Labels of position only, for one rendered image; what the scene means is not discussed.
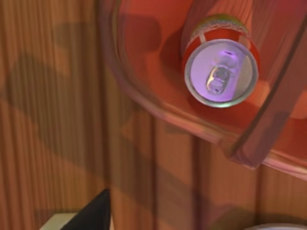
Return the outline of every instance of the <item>can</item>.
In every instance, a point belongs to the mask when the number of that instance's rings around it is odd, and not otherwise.
[[[240,20],[217,14],[196,26],[182,65],[190,93],[205,105],[223,108],[244,101],[252,93],[260,57]]]

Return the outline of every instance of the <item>wooden floor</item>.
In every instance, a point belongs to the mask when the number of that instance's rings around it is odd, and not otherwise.
[[[250,171],[150,116],[104,67],[95,0],[0,1],[0,225],[112,189],[116,230],[307,224],[307,182]]]

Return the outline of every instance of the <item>dark object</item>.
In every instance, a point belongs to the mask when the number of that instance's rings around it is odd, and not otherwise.
[[[110,221],[110,191],[106,189],[85,206],[61,230],[109,230]]]

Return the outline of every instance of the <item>can lid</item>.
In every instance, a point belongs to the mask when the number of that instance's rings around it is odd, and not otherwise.
[[[250,50],[230,39],[200,43],[190,52],[184,72],[192,95],[205,105],[220,108],[245,100],[259,74],[258,63]]]

